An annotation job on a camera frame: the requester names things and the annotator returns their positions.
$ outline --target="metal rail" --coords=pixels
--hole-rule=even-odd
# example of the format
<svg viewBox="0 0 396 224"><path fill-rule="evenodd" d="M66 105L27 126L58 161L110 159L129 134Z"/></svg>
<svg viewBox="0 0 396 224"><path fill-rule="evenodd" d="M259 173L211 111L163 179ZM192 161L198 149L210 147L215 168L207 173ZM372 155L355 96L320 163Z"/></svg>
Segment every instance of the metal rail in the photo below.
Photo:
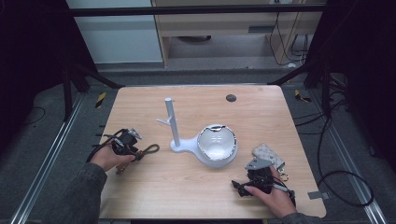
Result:
<svg viewBox="0 0 396 224"><path fill-rule="evenodd" d="M319 100L320 97L318 93L315 90L311 90L311 89L308 90L308 92L312 96L312 99L316 104L318 110L322 112L322 107L320 105L320 100ZM343 163L343 166L346 169L346 171L362 176L361 171L359 170L356 163L352 160L352 157L349 155L347 148L343 143L343 140L341 139L340 135L337 132L337 129L334 127L333 124L329 128L329 133L331 135L338 157L340 158L341 163ZM349 180L351 181L352 186L356 194L358 195L359 199L361 200L361 202L362 203L368 202L370 199L370 190L367 188L367 186L361 181L359 181L359 179L353 176L351 176ZM367 217L370 219L372 223L374 224L388 223L384 217L384 214L381 211L381 208L379 207L375 199L373 200L372 203L365 206L364 210L366 211Z"/></svg>
<svg viewBox="0 0 396 224"><path fill-rule="evenodd" d="M72 17L106 17L138 15L176 15L213 13L257 13L257 12L315 12L334 10L342 5L287 4L287 5L225 5L192 7L113 7L113 8L71 8L46 10L43 14Z"/></svg>
<svg viewBox="0 0 396 224"><path fill-rule="evenodd" d="M85 96L84 93L78 94L78 97L73 106L74 108L73 113L71 114L69 120L64 121L64 123L62 124L60 131L58 132L57 136L55 137L55 140L52 143L52 146L49 149L49 153L47 154L46 159L44 159L43 163L41 164L41 167L38 170L32 185L25 194L17 211L11 218L10 223L22 224L25 223L25 221L29 217L32 208L35 205L35 201L38 195L40 194L40 191L43 189L44 183L46 182L50 170L53 164L55 163L59 152L61 151L62 145L64 144L64 140L66 139L66 136L68 135L71 127L73 126L78 111L81 108L81 103L84 96Z"/></svg>

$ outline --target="white bowl-shaped part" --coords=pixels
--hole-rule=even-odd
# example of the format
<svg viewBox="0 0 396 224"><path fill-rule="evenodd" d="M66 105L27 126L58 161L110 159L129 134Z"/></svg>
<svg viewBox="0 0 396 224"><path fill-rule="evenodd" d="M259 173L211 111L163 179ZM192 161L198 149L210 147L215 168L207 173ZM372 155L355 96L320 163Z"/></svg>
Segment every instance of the white bowl-shaped part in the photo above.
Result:
<svg viewBox="0 0 396 224"><path fill-rule="evenodd" d="M211 161L226 160L235 153L236 138L228 127L212 124L198 135L198 148Z"/></svg>

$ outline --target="tape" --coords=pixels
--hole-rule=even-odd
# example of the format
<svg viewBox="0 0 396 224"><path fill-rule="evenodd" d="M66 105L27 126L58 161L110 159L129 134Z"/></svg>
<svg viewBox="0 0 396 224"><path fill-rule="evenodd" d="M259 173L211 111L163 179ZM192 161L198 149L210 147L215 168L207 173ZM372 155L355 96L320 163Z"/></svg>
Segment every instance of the tape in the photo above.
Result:
<svg viewBox="0 0 396 224"><path fill-rule="evenodd" d="M96 101L95 108L100 108L102 102L105 100L106 93L102 92L99 94L98 100Z"/></svg>

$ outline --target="white cabinet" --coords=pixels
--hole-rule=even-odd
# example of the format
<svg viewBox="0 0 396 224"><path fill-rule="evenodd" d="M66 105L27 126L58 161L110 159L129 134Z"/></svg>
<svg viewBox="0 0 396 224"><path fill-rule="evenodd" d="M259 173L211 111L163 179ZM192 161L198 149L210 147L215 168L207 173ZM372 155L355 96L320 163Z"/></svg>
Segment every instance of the white cabinet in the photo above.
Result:
<svg viewBox="0 0 396 224"><path fill-rule="evenodd" d="M70 8L151 7L150 0L67 0ZM75 18L96 65L163 63L154 17Z"/></svg>

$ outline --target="white base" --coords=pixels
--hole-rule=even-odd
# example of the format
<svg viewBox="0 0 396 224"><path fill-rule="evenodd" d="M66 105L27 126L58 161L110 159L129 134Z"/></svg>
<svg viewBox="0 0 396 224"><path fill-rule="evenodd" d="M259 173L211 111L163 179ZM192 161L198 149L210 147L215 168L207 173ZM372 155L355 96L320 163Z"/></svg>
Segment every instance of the white base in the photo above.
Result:
<svg viewBox="0 0 396 224"><path fill-rule="evenodd" d="M236 146L235 151L233 152L233 154L230 157L228 157L224 160L212 161L204 154L204 152L202 152L198 148L198 135L196 135L195 137L193 137L191 139L181 139L180 138L179 141L180 141L179 147L176 146L175 140L171 141L170 146L171 146L172 150L174 150L175 152L190 152L190 153L194 154L201 163L211 166L211 167L216 167L216 168L223 167L223 166L227 165L228 163L230 163L231 161L233 161L233 159L236 156L236 153L238 152L238 146Z"/></svg>

